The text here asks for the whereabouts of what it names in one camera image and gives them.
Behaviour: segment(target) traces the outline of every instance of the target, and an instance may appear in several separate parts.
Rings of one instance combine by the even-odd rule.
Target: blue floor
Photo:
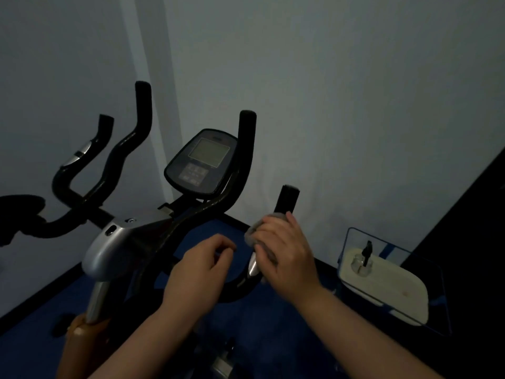
[[[223,222],[210,221],[192,230],[176,256],[216,233],[228,236],[238,246],[229,272],[232,279],[244,268],[251,249],[241,231]],[[156,285],[163,287],[166,280],[160,276]],[[54,378],[65,341],[50,336],[51,326],[63,312],[85,312],[92,287],[90,279],[81,277],[1,336],[0,376]],[[237,356],[254,378],[342,377],[334,368],[335,360],[303,319],[268,285],[258,285],[242,300],[218,304],[203,319],[201,329],[222,340],[235,338]]]

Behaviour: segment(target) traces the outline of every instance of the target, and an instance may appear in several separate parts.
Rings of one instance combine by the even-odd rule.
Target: white wall
[[[142,46],[131,47],[125,23],[130,31],[138,25],[124,18],[119,0],[3,0],[0,195],[40,195],[45,218],[63,215],[67,208],[54,198],[51,180],[95,135],[104,113],[116,119],[110,144],[72,187],[85,193],[99,180],[107,154],[136,123],[134,82],[142,69],[132,50]],[[104,208],[126,216],[157,207],[165,201],[160,181],[146,140],[126,160]],[[0,316],[78,263],[97,233],[86,224],[51,240],[16,235],[0,249]]]
[[[182,141],[257,112],[247,223],[285,183],[315,255],[413,249],[505,145],[504,0],[165,0]]]

